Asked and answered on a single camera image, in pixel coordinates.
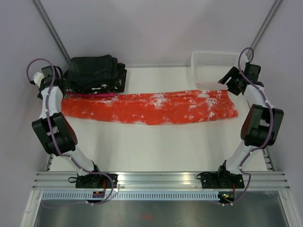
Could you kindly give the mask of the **folded black trousers top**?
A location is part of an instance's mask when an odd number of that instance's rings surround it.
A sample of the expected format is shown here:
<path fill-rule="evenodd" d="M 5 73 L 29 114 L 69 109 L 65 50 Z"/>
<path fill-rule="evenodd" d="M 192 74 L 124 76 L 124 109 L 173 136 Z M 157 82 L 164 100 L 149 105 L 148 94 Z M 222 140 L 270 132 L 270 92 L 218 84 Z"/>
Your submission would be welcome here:
<path fill-rule="evenodd" d="M 64 82 L 70 88 L 90 88 L 103 82 L 117 82 L 118 76 L 117 58 L 109 54 L 99 57 L 73 57 L 64 74 Z"/>

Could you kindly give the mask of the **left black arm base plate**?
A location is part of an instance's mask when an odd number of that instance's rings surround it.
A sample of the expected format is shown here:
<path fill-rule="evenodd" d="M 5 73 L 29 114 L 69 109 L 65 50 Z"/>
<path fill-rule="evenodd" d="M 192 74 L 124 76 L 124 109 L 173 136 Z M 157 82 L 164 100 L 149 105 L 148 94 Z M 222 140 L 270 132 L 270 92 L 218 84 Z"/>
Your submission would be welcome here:
<path fill-rule="evenodd" d="M 111 189 L 112 184 L 110 178 L 113 182 L 113 188 L 116 188 L 118 183 L 117 174 L 107 174 L 108 177 L 103 175 L 92 175 L 88 174 L 85 176 L 69 177 L 68 182 L 74 183 L 76 188 L 80 189 Z"/>

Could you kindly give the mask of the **aluminium front rail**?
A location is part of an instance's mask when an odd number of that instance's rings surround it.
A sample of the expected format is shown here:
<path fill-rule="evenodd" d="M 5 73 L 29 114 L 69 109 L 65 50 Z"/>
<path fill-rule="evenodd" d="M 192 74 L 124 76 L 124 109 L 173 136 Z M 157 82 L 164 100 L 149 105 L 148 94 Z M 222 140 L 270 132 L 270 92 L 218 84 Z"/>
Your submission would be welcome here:
<path fill-rule="evenodd" d="M 116 172 L 119 191 L 228 191 L 228 188 L 202 187 L 197 172 Z M 68 178 L 76 172 L 37 172 L 32 190 L 76 190 Z M 289 191 L 290 185 L 283 172 L 252 172 L 248 191 Z"/>

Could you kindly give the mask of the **right aluminium frame post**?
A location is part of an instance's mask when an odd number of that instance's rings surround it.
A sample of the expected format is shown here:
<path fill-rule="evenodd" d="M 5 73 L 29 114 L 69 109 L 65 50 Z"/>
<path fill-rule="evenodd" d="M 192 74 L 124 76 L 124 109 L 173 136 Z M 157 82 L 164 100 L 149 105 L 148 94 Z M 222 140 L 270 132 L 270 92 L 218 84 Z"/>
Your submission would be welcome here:
<path fill-rule="evenodd" d="M 265 19 L 263 20 L 258 32 L 256 33 L 250 45 L 250 48 L 252 48 L 254 51 L 256 50 L 256 47 L 258 46 L 259 42 L 261 41 L 263 35 L 268 29 L 270 23 L 273 21 L 276 13 L 279 11 L 279 8 L 283 4 L 283 2 L 284 2 L 283 0 L 274 0 L 272 6 L 270 7 L 270 10 L 268 11 Z"/>

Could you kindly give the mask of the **left aluminium frame post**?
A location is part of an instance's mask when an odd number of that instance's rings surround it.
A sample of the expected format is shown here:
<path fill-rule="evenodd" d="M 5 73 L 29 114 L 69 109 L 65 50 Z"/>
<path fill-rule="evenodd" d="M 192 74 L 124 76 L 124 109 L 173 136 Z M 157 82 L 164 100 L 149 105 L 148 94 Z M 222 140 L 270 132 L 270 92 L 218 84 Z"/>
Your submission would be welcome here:
<path fill-rule="evenodd" d="M 69 64 L 70 61 L 71 61 L 71 58 L 70 58 L 62 40 L 61 40 L 61 38 L 59 37 L 59 34 L 57 33 L 50 17 L 48 16 L 42 2 L 40 0 L 31 0 L 31 2 L 34 5 L 37 13 L 39 14 L 39 16 L 41 18 L 41 20 L 43 21 L 45 27 L 49 31 L 52 39 L 54 40 L 57 48 L 59 49 L 62 57 Z"/>

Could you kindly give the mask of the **aluminium frame post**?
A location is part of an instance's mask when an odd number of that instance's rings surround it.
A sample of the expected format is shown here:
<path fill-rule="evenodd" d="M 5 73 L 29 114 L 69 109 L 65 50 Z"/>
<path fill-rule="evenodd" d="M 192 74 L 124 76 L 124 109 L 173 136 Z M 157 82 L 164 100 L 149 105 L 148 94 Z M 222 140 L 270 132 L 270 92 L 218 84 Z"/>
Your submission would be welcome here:
<path fill-rule="evenodd" d="M 263 20 L 258 32 L 256 33 L 250 45 L 250 48 L 252 48 L 254 51 L 256 50 L 256 47 L 258 46 L 259 42 L 261 41 L 263 35 L 268 29 L 270 23 L 273 21 L 276 13 L 279 11 L 279 8 L 283 4 L 283 2 L 284 2 L 283 0 L 274 0 L 272 6 L 270 7 L 270 10 L 268 11 L 265 19 Z"/>
<path fill-rule="evenodd" d="M 40 0 L 31 0 L 31 2 L 34 5 L 37 13 L 39 14 L 39 16 L 41 18 L 41 20 L 43 21 L 45 27 L 49 31 L 52 39 L 54 40 L 57 48 L 59 49 L 62 57 L 69 64 L 70 61 L 71 61 L 71 58 L 70 58 L 62 40 L 61 40 L 61 38 L 59 37 L 59 34 L 57 33 L 50 17 L 48 16 L 42 2 Z"/>

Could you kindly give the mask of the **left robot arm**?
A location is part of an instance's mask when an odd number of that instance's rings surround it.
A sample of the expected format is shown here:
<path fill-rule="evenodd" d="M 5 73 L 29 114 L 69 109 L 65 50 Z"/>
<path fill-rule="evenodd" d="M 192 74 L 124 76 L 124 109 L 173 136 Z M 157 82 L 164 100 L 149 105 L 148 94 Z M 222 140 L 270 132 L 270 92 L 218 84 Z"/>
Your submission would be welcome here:
<path fill-rule="evenodd" d="M 44 67 L 33 77 L 33 83 L 39 87 L 37 97 L 43 103 L 41 114 L 32 122 L 32 128 L 47 154 L 65 159 L 76 169 L 77 177 L 69 178 L 70 183 L 97 188 L 103 183 L 103 176 L 98 173 L 97 165 L 77 146 L 76 134 L 62 114 L 62 70 L 57 66 L 54 69 L 55 72 L 50 66 Z"/>

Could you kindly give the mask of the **folded pink trousers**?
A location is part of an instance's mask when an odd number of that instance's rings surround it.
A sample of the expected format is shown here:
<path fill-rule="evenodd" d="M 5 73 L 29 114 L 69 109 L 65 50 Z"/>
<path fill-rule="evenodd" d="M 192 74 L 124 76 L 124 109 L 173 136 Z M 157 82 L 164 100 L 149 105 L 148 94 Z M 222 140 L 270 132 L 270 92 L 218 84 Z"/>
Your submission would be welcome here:
<path fill-rule="evenodd" d="M 115 97 L 115 93 L 83 94 L 83 93 L 67 92 L 66 95 L 76 96 L 76 97 Z"/>

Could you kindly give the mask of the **white perforated plastic basket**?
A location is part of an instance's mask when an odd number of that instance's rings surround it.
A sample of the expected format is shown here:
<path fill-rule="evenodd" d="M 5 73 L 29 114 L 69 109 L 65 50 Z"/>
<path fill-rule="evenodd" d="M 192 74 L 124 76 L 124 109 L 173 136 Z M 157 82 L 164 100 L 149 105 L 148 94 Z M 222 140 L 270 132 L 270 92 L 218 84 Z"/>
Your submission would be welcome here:
<path fill-rule="evenodd" d="M 239 52 L 194 51 L 191 54 L 191 72 L 195 87 L 202 90 L 227 90 L 226 84 L 220 84 L 232 67 L 241 69 L 249 61 L 245 54 Z"/>

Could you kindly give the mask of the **folded black white-speckled trousers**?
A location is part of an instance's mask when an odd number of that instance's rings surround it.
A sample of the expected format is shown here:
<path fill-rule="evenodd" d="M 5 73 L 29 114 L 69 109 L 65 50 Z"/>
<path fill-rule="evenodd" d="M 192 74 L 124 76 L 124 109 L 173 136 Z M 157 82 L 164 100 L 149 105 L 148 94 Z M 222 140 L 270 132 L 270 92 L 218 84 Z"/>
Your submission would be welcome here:
<path fill-rule="evenodd" d="M 108 94 L 123 93 L 125 91 L 127 69 L 125 64 L 113 64 L 111 71 L 104 71 L 101 75 L 85 75 L 71 77 L 65 72 L 62 85 L 67 92 L 79 94 Z"/>

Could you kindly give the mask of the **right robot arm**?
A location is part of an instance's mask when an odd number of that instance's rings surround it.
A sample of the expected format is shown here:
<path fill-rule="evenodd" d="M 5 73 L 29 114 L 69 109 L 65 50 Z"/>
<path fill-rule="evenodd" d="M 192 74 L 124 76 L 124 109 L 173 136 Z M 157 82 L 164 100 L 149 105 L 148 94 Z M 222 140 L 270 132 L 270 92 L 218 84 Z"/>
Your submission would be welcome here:
<path fill-rule="evenodd" d="M 242 94 L 250 107 L 241 128 L 241 142 L 233 155 L 223 165 L 226 171 L 216 175 L 216 183 L 227 187 L 233 182 L 232 174 L 244 174 L 246 164 L 258 150 L 272 146 L 276 139 L 284 116 L 284 111 L 275 108 L 267 96 L 262 82 L 258 81 L 261 67 L 247 62 L 245 69 L 232 67 L 218 81 L 226 85 L 234 95 Z"/>

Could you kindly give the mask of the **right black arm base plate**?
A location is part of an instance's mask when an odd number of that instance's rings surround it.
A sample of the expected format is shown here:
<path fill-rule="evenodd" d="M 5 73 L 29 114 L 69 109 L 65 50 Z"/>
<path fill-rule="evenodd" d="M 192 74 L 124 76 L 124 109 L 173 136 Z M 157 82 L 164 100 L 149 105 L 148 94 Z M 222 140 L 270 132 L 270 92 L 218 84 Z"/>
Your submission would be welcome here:
<path fill-rule="evenodd" d="M 213 172 L 199 173 L 196 178 L 200 180 L 203 189 L 244 189 L 242 175 L 223 174 L 219 176 Z"/>

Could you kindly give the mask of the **orange white tie-dye trousers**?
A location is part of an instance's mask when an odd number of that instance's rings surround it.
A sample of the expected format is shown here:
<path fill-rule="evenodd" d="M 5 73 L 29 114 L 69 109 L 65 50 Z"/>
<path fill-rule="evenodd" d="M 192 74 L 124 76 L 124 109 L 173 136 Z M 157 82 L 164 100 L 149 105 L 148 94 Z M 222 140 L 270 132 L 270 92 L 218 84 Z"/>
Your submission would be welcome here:
<path fill-rule="evenodd" d="M 166 125 L 236 118 L 238 111 L 226 90 L 127 94 L 115 97 L 69 97 L 64 116 L 101 122 Z"/>

